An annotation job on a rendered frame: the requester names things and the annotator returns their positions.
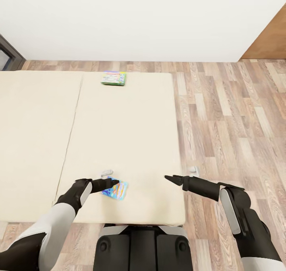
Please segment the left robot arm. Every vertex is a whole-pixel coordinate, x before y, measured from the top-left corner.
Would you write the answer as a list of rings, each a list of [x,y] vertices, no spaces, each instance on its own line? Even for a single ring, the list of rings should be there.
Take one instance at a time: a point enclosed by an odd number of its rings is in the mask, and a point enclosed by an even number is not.
[[[120,183],[104,176],[112,169],[97,172],[97,179],[78,179],[36,223],[24,231],[4,252],[0,271],[51,271],[79,209],[88,196]]]

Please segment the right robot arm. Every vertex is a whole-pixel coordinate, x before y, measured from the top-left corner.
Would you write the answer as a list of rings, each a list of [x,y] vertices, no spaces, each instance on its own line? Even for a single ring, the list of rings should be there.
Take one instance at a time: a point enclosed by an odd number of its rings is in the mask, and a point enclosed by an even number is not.
[[[200,177],[199,166],[189,167],[189,176],[164,178],[181,186],[183,191],[222,202],[230,229],[236,239],[244,271],[286,271],[271,241],[267,225],[260,220],[244,188],[222,182],[213,183]],[[225,186],[220,190],[220,185]]]

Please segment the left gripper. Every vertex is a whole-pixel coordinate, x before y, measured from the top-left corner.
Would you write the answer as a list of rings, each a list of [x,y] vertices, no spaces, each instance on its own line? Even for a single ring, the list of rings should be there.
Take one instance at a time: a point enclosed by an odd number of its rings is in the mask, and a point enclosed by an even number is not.
[[[105,189],[112,188],[112,186],[120,183],[119,180],[113,179],[111,177],[108,177],[107,179],[97,179],[96,181],[98,181],[99,183],[99,189],[97,192],[101,192]]]

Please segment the board game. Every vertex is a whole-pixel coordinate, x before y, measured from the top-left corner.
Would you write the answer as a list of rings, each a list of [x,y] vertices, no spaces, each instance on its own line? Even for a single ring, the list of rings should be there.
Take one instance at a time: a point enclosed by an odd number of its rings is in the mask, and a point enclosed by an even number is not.
[[[112,186],[112,188],[103,190],[102,194],[122,201],[127,189],[127,185],[127,182],[120,181],[120,183]]]
[[[124,85],[126,80],[126,72],[120,71],[104,71],[102,84],[108,85]]]

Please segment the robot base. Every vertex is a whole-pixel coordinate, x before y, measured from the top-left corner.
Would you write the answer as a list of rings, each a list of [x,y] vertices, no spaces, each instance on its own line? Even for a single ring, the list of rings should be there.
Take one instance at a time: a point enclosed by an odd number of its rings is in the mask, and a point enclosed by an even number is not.
[[[106,223],[93,271],[193,271],[187,232],[181,226]]]

